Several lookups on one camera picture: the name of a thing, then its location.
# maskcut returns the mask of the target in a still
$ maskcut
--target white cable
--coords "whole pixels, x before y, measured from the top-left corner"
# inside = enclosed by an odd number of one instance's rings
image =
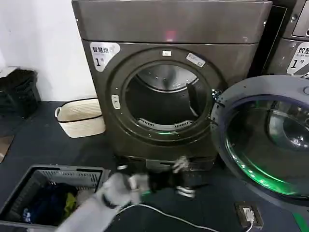
[[[205,229],[205,230],[209,230],[209,231],[213,231],[213,232],[218,232],[218,231],[216,231],[216,230],[214,230],[214,229],[212,229],[212,228],[208,228],[208,227],[205,227],[205,226],[198,226],[198,225],[195,225],[195,224],[193,224],[193,223],[191,223],[191,222],[189,222],[189,221],[186,221],[186,220],[184,220],[184,219],[182,219],[182,218],[175,217],[175,216],[173,216],[173,215],[169,215],[169,214],[163,213],[161,210],[158,210],[158,209],[156,209],[156,208],[154,208],[154,207],[152,207],[152,206],[146,205],[146,204],[133,204],[133,205],[130,205],[130,206],[128,206],[128,207],[123,208],[122,210],[120,210],[116,215],[118,215],[118,214],[124,212],[125,210],[127,210],[127,209],[129,209],[129,208],[132,208],[132,207],[134,207],[134,206],[143,206],[143,207],[146,207],[146,208],[155,210],[155,211],[157,211],[158,213],[160,213],[160,214],[162,214],[162,215],[164,215],[164,216],[167,216],[167,217],[169,217],[169,218],[173,218],[173,219],[182,221],[182,222],[187,223],[187,224],[189,224],[190,226],[193,226],[193,227],[196,227],[196,228]]]
[[[246,232],[249,232],[253,227],[253,221],[250,221],[250,223],[251,223],[251,225],[250,225],[249,229],[246,230]]]

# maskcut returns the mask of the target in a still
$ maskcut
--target washing machine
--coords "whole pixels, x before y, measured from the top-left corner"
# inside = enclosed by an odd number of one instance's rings
[[[271,5],[74,1],[116,155],[147,168],[186,156],[209,170],[218,152],[252,191],[308,214],[309,81],[245,79]]]
[[[118,157],[208,170],[210,111],[248,73],[270,1],[75,0],[106,131]]]
[[[309,76],[309,1],[274,0],[249,76]]]

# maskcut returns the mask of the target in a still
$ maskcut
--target laundry basket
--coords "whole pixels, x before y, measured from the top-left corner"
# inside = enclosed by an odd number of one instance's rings
[[[97,98],[67,102],[56,108],[55,117],[71,138],[101,134],[105,131],[105,123]]]
[[[65,183],[77,189],[96,192],[108,179],[110,170],[75,166],[32,166],[13,191],[0,212],[0,224],[32,229],[55,230],[54,226],[23,222],[23,210],[46,184]]]
[[[18,114],[26,119],[38,108],[40,96],[36,88],[36,73],[15,69],[6,76],[0,70],[0,115]]]

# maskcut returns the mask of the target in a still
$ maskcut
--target open door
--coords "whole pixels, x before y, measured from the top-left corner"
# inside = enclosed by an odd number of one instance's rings
[[[243,80],[220,95],[211,120],[215,146],[238,178],[266,200],[309,215],[309,80]]]

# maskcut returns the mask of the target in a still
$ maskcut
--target white sticker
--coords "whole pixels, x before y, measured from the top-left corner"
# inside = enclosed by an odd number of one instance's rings
[[[309,79],[309,72],[306,73],[305,75],[302,75],[301,77],[304,77],[304,78],[306,78],[306,79]]]
[[[112,94],[112,105],[114,109],[120,109],[120,101],[119,101],[119,96],[116,94]]]
[[[204,64],[205,64],[204,60],[202,60],[200,57],[197,57],[196,55],[194,55],[191,52],[187,55],[186,59],[188,61],[191,61],[195,65],[199,66],[200,68],[202,68],[204,66]]]
[[[91,42],[90,50],[96,70],[102,72],[108,62],[120,52],[120,46],[117,43]]]
[[[162,51],[162,56],[163,57],[171,57],[172,56],[172,51]]]
[[[303,42],[298,46],[286,72],[288,74],[295,74],[297,71],[305,67],[307,64],[309,64],[309,42]],[[297,73],[297,74],[303,75],[306,74],[307,72],[308,70],[307,71],[304,70],[303,73]]]

